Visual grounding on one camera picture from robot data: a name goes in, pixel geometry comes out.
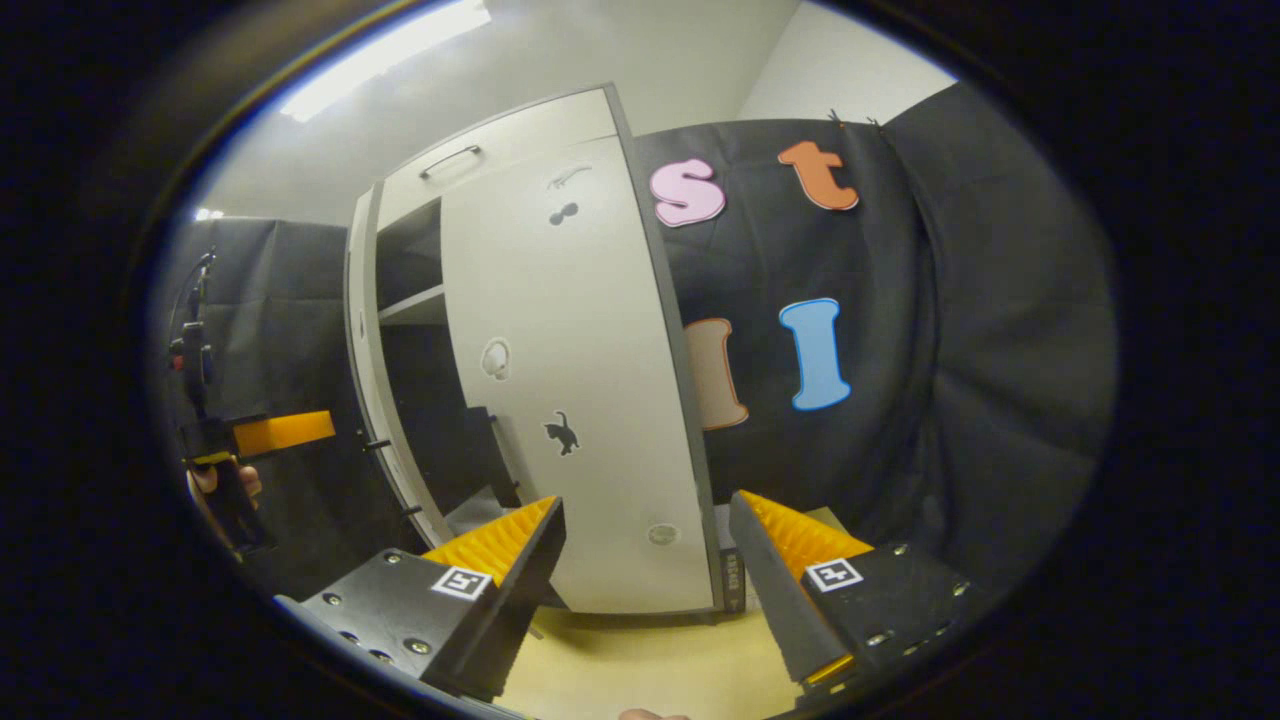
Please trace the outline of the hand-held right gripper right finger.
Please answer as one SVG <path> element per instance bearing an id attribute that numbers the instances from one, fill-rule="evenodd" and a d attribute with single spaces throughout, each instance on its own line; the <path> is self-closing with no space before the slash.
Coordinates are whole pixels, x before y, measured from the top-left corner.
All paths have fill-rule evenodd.
<path id="1" fill-rule="evenodd" d="M 977 623 L 977 583 L 913 544 L 868 544 L 746 491 L 728 528 L 804 703 L 882 687 Z"/>

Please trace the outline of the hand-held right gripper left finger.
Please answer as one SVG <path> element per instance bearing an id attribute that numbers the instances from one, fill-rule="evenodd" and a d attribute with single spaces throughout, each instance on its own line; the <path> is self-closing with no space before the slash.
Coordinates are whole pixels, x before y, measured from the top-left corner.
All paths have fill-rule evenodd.
<path id="1" fill-rule="evenodd" d="M 550 496 L 428 553 L 387 548 L 305 600 L 276 605 L 328 647 L 440 703 L 506 688 L 566 541 Z"/>

